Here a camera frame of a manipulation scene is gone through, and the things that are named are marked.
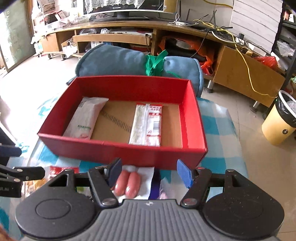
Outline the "yellow trash bin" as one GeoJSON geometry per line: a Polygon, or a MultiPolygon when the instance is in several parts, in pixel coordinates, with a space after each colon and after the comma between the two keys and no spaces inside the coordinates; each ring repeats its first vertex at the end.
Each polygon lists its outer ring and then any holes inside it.
{"type": "Polygon", "coordinates": [[[295,110],[291,108],[292,105],[295,107],[295,99],[284,90],[280,90],[261,126],[263,135],[272,145],[281,144],[295,132],[295,110]]]}

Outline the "red Trolli candy bag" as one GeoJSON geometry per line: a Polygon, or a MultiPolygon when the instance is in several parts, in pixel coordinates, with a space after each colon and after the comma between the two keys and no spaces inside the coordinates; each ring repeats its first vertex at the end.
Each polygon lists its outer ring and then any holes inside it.
{"type": "Polygon", "coordinates": [[[61,172],[65,170],[73,170],[74,173],[79,173],[79,168],[78,167],[57,167],[57,166],[49,166],[49,171],[47,174],[47,179],[51,180],[61,172]]]}

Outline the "white red spicy strip packet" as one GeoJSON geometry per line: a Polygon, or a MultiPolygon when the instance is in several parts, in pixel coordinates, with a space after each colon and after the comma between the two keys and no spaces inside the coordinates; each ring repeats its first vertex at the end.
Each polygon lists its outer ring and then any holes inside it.
{"type": "Polygon", "coordinates": [[[159,147],[161,145],[162,109],[160,104],[137,104],[129,144],[159,147]]]}

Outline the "television with lace cover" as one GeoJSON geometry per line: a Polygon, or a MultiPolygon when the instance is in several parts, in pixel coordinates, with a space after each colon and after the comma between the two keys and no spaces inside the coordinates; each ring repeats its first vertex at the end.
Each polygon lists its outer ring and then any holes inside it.
{"type": "Polygon", "coordinates": [[[149,21],[177,11],[177,1],[84,1],[91,22],[149,21]]]}

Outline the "red cardboard box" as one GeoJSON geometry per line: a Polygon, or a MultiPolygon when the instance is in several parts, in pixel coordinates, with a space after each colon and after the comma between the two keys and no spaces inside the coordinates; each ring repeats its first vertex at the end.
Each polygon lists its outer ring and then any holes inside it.
{"type": "Polygon", "coordinates": [[[108,164],[174,170],[178,160],[195,168],[208,147],[201,113],[190,80],[148,76],[88,76],[76,78],[58,99],[38,132],[62,157],[108,164]],[[69,138],[64,132],[83,97],[105,97],[90,139],[69,138]],[[161,145],[129,144],[137,104],[163,108],[161,145]]]}

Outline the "black metal shelf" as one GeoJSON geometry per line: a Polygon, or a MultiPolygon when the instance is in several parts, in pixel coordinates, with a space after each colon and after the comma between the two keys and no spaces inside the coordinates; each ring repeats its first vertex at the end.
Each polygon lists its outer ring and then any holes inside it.
{"type": "Polygon", "coordinates": [[[285,77],[282,85],[284,89],[290,79],[295,77],[295,1],[282,1],[280,23],[272,51],[283,61],[286,68],[282,74],[285,77]],[[291,49],[290,54],[284,54],[283,50],[281,53],[278,42],[281,42],[281,46],[287,51],[291,49]]]}

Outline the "rolled blue blanket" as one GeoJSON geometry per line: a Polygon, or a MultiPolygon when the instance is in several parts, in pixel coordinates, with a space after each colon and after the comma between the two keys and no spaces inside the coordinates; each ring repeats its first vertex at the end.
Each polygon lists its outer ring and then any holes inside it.
{"type": "Polygon", "coordinates": [[[78,61],[76,77],[102,75],[160,76],[190,80],[196,97],[204,86],[202,68],[198,60],[169,56],[166,50],[158,56],[118,46],[100,44],[78,61]]]}

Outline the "pink sausages in white pack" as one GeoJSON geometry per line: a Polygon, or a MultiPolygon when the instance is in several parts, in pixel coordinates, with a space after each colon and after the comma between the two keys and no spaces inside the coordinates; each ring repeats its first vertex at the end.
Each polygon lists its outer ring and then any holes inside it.
{"type": "Polygon", "coordinates": [[[117,182],[111,189],[119,203],[124,199],[149,198],[154,167],[135,167],[124,165],[117,182]]]}

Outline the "blue white checkered cloth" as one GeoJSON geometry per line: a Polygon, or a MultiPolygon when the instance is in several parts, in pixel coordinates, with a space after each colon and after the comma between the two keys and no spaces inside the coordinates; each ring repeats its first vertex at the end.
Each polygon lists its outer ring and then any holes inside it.
{"type": "MultiPolygon", "coordinates": [[[[241,144],[234,123],[227,108],[206,99],[198,99],[202,121],[208,145],[208,153],[199,164],[210,169],[212,173],[223,174],[227,169],[234,169],[244,177],[248,176],[243,161],[241,144]]],[[[19,145],[23,151],[20,157],[10,158],[8,167],[15,166],[48,166],[77,167],[84,173],[97,166],[97,163],[59,157],[53,154],[41,141],[32,141],[19,145]]],[[[159,196],[163,189],[167,197],[181,201],[188,191],[176,171],[155,170],[160,178],[152,181],[150,199],[159,196]]],[[[15,209],[20,203],[19,198],[1,197],[1,227],[15,240],[22,234],[15,222],[15,209]]]]}

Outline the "orange plastic bag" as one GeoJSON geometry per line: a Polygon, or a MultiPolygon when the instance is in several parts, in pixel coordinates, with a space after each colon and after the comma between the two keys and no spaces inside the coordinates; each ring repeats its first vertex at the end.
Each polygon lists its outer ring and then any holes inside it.
{"type": "Polygon", "coordinates": [[[199,61],[204,74],[209,76],[214,74],[215,49],[205,39],[192,41],[165,36],[162,37],[159,48],[162,51],[166,50],[169,56],[194,58],[199,61]]]}

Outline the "wooden TV cabinet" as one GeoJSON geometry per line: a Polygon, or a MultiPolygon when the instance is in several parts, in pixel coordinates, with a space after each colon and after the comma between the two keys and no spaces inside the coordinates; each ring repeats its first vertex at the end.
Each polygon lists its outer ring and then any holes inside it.
{"type": "Polygon", "coordinates": [[[78,54],[90,42],[111,42],[137,45],[142,51],[156,56],[161,52],[162,37],[205,39],[215,49],[214,74],[204,77],[258,101],[271,106],[282,88],[285,78],[275,70],[259,63],[253,55],[247,55],[247,48],[224,41],[220,32],[197,30],[190,27],[168,25],[162,21],[114,21],[88,22],[49,30],[39,40],[46,54],[62,54],[62,43],[72,39],[78,46],[78,54]]]}

